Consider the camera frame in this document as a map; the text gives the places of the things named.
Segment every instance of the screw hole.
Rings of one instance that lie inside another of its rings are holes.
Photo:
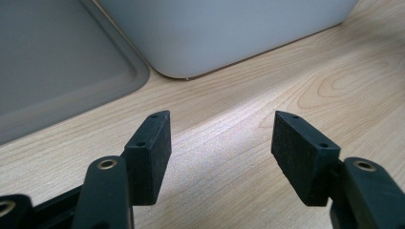
[[[143,146],[145,146],[145,145],[146,145],[146,143],[143,142],[143,141],[140,141],[140,142],[138,142],[138,143],[136,144],[136,146],[138,146],[138,147],[143,147]]]
[[[117,161],[113,159],[106,159],[97,164],[98,169],[108,170],[117,165]]]
[[[15,207],[15,202],[12,200],[4,200],[0,202],[0,218],[8,214]]]
[[[356,160],[354,162],[354,165],[364,171],[368,171],[368,172],[374,172],[377,169],[375,168],[375,166],[373,166],[372,164],[370,164],[369,162],[366,161],[362,161],[362,160]]]
[[[329,145],[327,143],[320,143],[319,145],[323,148],[329,148]]]

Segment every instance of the white box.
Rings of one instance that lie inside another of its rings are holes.
[[[341,23],[357,0],[99,0],[158,72],[186,78]]]

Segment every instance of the wood grain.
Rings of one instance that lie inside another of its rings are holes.
[[[405,189],[405,2],[362,0],[339,26],[184,81],[152,70],[139,91],[0,147],[0,195],[34,204],[119,155],[151,113],[170,110],[173,154],[137,228],[331,228],[304,206],[270,153],[275,110],[304,117],[384,166]]]

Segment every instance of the gray tray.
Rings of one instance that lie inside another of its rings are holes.
[[[0,144],[142,87],[149,69],[91,0],[0,1]]]

